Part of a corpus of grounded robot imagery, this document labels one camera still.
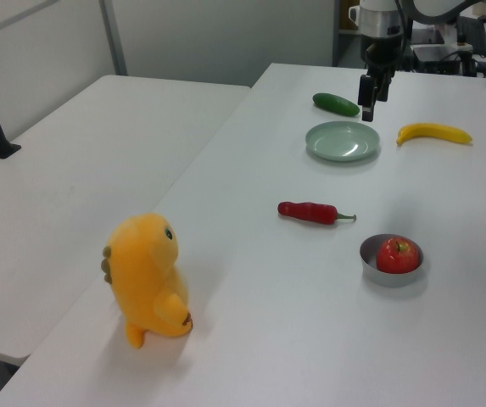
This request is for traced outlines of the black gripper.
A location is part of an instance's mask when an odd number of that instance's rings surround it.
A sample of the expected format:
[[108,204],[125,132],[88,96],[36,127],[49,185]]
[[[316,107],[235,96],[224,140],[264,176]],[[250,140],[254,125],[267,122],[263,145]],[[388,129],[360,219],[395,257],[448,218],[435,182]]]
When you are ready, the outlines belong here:
[[361,118],[373,122],[375,105],[374,78],[382,77],[377,87],[377,101],[387,102],[389,87],[397,66],[403,56],[405,38],[402,35],[391,37],[361,38],[360,56],[366,64],[367,75],[360,77],[358,105],[361,108]]

